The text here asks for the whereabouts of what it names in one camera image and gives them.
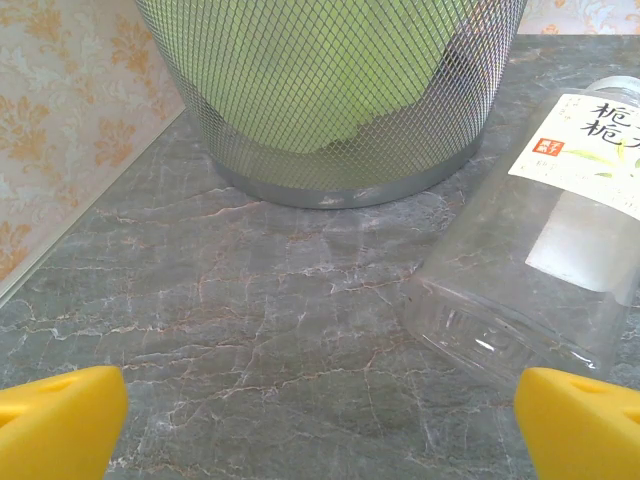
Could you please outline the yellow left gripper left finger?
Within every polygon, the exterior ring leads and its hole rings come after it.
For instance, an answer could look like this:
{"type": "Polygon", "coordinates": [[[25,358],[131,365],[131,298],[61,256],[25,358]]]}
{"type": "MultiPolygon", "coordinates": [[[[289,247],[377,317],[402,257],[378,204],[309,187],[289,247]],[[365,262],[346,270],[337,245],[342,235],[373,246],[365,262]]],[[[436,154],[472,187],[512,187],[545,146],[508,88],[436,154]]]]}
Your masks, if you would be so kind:
{"type": "Polygon", "coordinates": [[[127,409],[114,366],[0,390],[0,480],[103,480],[127,409]]]}

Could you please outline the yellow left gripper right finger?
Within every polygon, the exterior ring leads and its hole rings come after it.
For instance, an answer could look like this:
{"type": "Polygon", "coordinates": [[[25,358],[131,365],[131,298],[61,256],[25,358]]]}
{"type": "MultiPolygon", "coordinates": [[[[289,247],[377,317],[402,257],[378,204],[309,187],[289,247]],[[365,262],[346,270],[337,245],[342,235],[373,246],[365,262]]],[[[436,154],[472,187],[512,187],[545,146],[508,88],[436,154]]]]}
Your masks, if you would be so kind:
{"type": "Polygon", "coordinates": [[[640,480],[639,390],[529,368],[514,411],[538,480],[640,480]]]}

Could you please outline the clear bottle cream label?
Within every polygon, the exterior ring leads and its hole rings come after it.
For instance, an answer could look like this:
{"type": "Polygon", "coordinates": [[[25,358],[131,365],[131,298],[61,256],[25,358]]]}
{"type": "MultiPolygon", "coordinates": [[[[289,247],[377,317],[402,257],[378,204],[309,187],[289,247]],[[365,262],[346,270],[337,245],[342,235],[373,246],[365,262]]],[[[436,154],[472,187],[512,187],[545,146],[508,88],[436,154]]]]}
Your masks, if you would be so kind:
{"type": "Polygon", "coordinates": [[[640,78],[551,93],[415,271],[407,330],[514,390],[604,379],[640,286],[640,78]]]}

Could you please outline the green trash bin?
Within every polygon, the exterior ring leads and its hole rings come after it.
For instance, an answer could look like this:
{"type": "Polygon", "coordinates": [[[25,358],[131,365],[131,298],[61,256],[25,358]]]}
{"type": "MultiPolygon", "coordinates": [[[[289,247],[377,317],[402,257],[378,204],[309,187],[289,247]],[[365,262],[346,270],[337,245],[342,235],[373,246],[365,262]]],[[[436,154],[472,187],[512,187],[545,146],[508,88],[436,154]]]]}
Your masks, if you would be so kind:
{"type": "Polygon", "coordinates": [[[180,0],[175,50],[228,169],[288,187],[383,181],[362,131],[415,104],[462,0],[180,0]]]}

